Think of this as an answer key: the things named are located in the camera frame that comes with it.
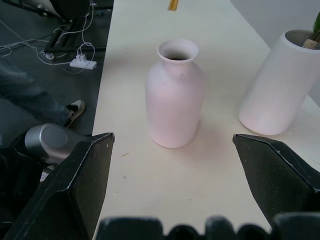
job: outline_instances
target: black cable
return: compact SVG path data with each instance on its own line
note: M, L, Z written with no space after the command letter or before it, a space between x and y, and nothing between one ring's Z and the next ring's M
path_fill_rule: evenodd
M51 33L51 34L49 34L49 35L46 35L46 36L39 37L39 38L37 38L37 39L35 39L35 40L30 41L29 44L31 44L31 43L33 43L33 42L36 42L37 40L45 39L45 38L50 37L50 36L52 36L52 35L53 35L53 33ZM16 46L16 47L10 47L10 48L11 48L11 50L13 51L13 50L16 50L16 49L25 47L25 46L26 46L25 44L21 44L21 45L18 45L18 46ZM5 51L2 51L2 52L0 52L0 54L5 54L5 53L7 53L7 52L10 52L10 50L8 49L8 50L5 50Z

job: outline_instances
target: white planter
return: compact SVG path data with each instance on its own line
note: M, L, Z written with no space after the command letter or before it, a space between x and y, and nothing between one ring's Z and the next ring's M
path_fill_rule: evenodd
M193 63L198 54L189 40L165 41L158 47L161 60L148 73L149 133L163 147L182 147L196 134L205 92L203 72Z
M302 48L310 31L281 35L265 59L239 108L240 121L263 135L284 132L313 84L320 79L320 50Z

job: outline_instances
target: sneaker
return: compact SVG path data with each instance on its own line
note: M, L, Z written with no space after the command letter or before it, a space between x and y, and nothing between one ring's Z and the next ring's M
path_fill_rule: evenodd
M70 117L65 121L64 127L69 128L74 120L85 111L86 105L84 101L78 100L67 105L66 108L69 109Z

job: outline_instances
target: table surface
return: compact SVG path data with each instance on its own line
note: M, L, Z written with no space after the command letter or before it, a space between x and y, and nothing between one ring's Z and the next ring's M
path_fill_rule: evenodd
M186 223L204 232L207 217L223 215L237 229L269 224L255 202L233 134L237 107L270 49L228 0L115 0L93 134L115 133L100 218L154 216L168 231ZM154 143L147 131L145 81L166 40L189 39L200 55L207 93L193 142L178 149ZM273 136L320 169L320 110L307 97L290 129Z

